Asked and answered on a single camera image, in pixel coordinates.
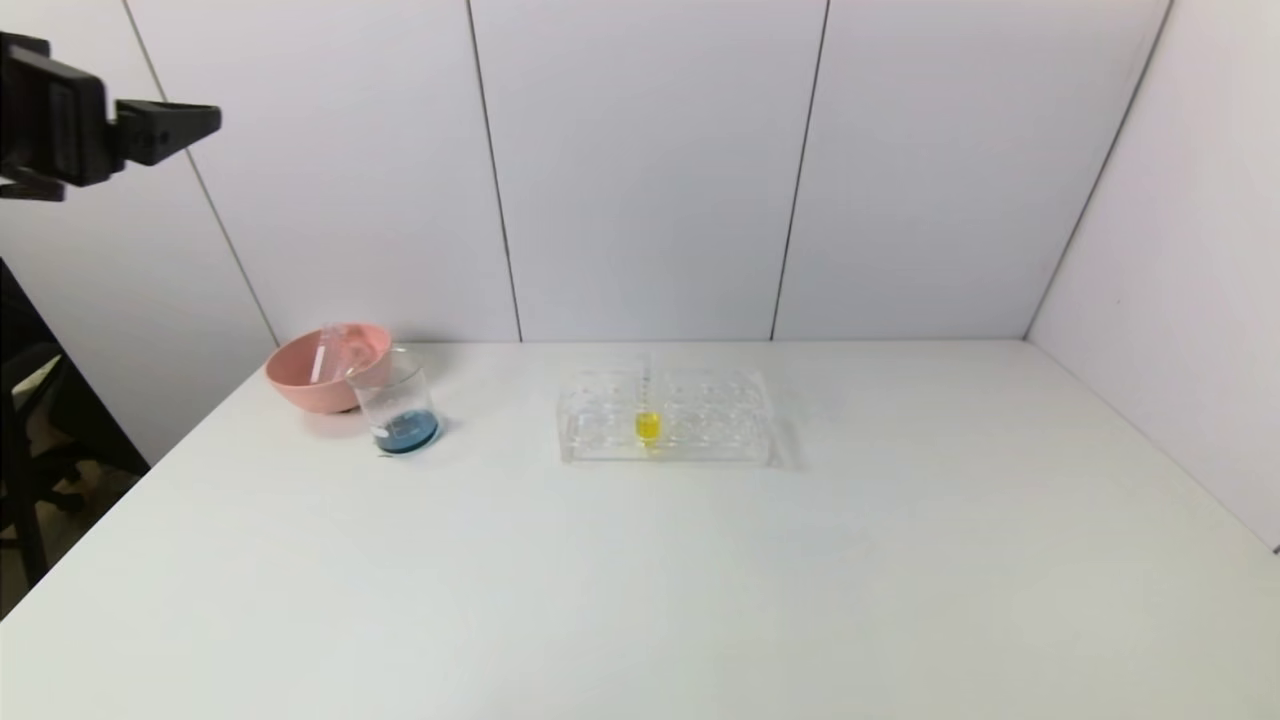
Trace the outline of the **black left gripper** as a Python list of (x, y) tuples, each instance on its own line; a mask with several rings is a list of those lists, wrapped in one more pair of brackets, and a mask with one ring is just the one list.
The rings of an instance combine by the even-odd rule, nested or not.
[(118, 99), (100, 78), (55, 61), (51, 44), (3, 33), (4, 188), (88, 187), (127, 163), (155, 167), (221, 128), (218, 106)]

